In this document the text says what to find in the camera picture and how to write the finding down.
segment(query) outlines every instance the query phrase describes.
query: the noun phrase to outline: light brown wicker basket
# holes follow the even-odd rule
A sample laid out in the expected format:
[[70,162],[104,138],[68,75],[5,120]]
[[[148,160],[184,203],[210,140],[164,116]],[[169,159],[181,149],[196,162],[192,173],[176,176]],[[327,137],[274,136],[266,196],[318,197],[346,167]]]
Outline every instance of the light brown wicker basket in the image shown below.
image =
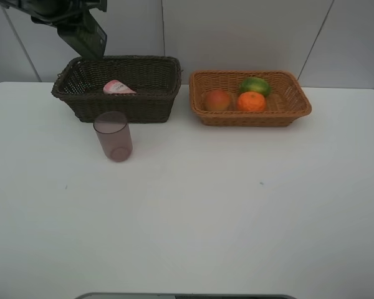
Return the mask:
[[[247,77],[269,82],[271,94],[264,112],[242,112],[235,109],[239,85]],[[224,90],[232,96],[228,111],[205,110],[204,99],[211,90]],[[189,81],[191,109],[208,126],[288,126],[310,114],[312,106],[295,77],[283,71],[202,70],[191,74]]]

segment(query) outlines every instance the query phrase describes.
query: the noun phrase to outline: plastic cup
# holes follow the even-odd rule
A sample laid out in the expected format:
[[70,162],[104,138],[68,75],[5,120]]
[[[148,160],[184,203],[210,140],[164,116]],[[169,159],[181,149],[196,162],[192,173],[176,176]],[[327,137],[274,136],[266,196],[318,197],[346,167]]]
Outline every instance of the plastic cup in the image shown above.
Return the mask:
[[130,157],[133,150],[129,124],[122,112],[106,112],[94,120],[94,130],[105,155],[115,162]]

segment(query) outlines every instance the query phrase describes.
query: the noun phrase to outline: white wall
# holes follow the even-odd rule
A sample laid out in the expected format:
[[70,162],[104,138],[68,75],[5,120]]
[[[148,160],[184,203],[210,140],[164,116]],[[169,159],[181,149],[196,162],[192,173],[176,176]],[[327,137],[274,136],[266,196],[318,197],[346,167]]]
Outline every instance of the white wall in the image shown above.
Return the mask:
[[[108,34],[105,55],[163,55],[161,0],[108,0],[106,13],[91,12]],[[53,82],[79,56],[56,29],[33,24],[27,14],[15,9],[8,14],[43,81]]]
[[332,0],[163,0],[165,53],[197,69],[302,70]]
[[0,82],[36,82],[38,78],[0,8]]
[[374,0],[335,0],[300,82],[374,88]]

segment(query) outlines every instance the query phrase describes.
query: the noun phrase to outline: wicker basket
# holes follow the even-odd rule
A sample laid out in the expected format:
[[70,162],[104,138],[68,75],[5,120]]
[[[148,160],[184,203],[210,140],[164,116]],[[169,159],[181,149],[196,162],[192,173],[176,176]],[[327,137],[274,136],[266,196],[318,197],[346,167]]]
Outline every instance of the wicker basket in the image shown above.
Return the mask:
[[[247,77],[263,78],[272,87],[264,112],[235,109],[239,85]],[[228,111],[205,110],[206,93],[216,89],[224,90],[232,96],[233,102]],[[189,94],[191,108],[208,126],[288,126],[312,111],[298,81],[292,74],[282,71],[198,71],[190,77]]]
[[[136,95],[106,95],[103,87],[119,80]],[[108,56],[69,62],[52,89],[79,120],[93,122],[104,112],[121,111],[132,123],[164,123],[180,89],[180,63],[172,57]]]

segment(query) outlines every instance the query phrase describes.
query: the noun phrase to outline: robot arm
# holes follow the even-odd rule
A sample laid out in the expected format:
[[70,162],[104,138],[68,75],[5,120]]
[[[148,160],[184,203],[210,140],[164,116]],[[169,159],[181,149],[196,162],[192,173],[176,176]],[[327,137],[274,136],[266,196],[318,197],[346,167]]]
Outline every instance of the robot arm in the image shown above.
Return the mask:
[[104,55],[107,35],[89,10],[106,12],[107,0],[0,0],[0,5],[31,15],[34,23],[57,28],[58,35],[82,57]]

